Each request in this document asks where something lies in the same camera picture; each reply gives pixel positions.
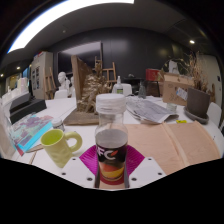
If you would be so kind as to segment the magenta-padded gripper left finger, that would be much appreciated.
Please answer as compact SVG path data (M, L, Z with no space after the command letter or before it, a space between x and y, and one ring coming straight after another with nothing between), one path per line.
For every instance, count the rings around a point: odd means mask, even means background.
M96 146L79 157L72 157L62 169L61 177L84 188L98 188L100 176Z

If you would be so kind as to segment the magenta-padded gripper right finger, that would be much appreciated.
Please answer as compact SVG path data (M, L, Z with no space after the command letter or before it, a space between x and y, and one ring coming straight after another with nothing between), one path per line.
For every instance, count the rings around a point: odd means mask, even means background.
M127 146L124 171L126 188L140 188L165 176L165 172L154 158L144 157L134 147Z

